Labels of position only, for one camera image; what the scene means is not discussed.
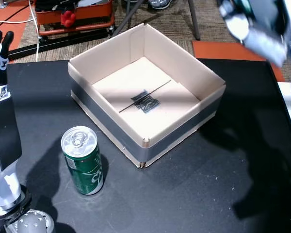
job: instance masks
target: cable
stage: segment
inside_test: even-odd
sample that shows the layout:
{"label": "cable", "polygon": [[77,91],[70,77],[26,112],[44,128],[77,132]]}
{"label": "cable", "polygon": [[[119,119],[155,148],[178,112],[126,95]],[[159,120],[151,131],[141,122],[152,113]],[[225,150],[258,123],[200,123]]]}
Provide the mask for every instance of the cable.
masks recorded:
{"label": "cable", "polygon": [[7,19],[5,21],[8,21],[10,18],[12,18],[14,15],[16,15],[17,13],[21,12],[22,10],[26,9],[27,7],[29,7],[29,5],[27,6],[24,6],[23,8],[19,9],[18,11],[16,11],[14,14],[10,15],[9,17],[7,17]]}
{"label": "cable", "polygon": [[28,19],[26,21],[19,21],[19,22],[12,22],[12,21],[0,21],[0,23],[13,23],[13,24],[18,24],[18,23],[28,23],[28,22],[31,22],[33,21],[33,18],[31,19]]}
{"label": "cable", "polygon": [[37,52],[35,54],[35,61],[37,62],[38,61],[38,55],[39,55],[39,29],[38,29],[37,21],[35,20],[35,17],[34,17],[32,8],[31,8],[30,0],[28,0],[28,2],[29,2],[29,8],[30,8],[30,12],[31,12],[31,15],[32,15],[32,19],[33,19],[34,24],[35,24],[35,29],[37,31]]}

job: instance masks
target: shoe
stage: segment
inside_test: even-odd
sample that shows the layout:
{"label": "shoe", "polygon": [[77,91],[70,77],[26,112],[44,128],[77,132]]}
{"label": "shoe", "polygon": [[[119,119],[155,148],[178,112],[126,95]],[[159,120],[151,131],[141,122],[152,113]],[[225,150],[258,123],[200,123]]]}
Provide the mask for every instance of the shoe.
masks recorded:
{"label": "shoe", "polygon": [[162,10],[167,8],[172,0],[149,0],[147,3],[153,9]]}

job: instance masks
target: orange mat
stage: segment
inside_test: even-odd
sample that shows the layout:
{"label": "orange mat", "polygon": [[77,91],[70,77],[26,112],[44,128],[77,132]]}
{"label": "orange mat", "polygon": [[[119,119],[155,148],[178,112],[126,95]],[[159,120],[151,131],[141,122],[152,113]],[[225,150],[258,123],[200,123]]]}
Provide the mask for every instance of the orange mat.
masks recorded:
{"label": "orange mat", "polygon": [[[193,41],[195,57],[208,59],[265,61],[264,58],[254,54],[239,43]],[[278,82],[284,82],[283,74],[275,65],[272,65]]]}
{"label": "orange mat", "polygon": [[[14,14],[15,12],[17,12],[18,10],[20,10],[21,8],[27,5],[28,5],[28,1],[26,0],[15,1],[15,2],[9,3],[7,7],[0,9],[0,21],[6,20],[9,16],[11,16],[12,14]],[[17,13],[12,18],[10,18],[8,21],[25,21],[29,19],[29,15],[30,15],[30,10],[29,10],[29,7],[27,7],[24,10]],[[26,26],[25,23],[21,23],[21,24],[6,24],[5,23],[0,26],[0,30],[2,31],[3,36],[5,36],[5,34],[8,31],[14,32],[14,40],[10,45],[10,50],[14,50],[18,48],[18,45],[20,43],[20,40],[25,30],[25,26]]]}

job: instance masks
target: green label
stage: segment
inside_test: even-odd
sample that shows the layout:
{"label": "green label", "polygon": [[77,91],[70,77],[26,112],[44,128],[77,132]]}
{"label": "green label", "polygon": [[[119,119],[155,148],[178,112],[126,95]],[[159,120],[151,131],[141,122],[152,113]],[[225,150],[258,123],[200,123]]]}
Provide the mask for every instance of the green label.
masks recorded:
{"label": "green label", "polygon": [[74,159],[66,155],[66,162],[72,180],[80,193],[93,194],[96,189],[100,189],[103,174],[99,149],[84,158]]}

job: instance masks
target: can lid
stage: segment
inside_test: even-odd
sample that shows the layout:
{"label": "can lid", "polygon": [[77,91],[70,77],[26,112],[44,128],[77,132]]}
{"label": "can lid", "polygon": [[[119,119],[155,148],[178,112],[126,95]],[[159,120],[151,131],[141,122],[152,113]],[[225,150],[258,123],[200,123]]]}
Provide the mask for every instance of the can lid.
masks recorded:
{"label": "can lid", "polygon": [[93,152],[97,146],[95,132],[85,126],[76,126],[66,131],[62,137],[63,152],[74,158],[82,158]]}

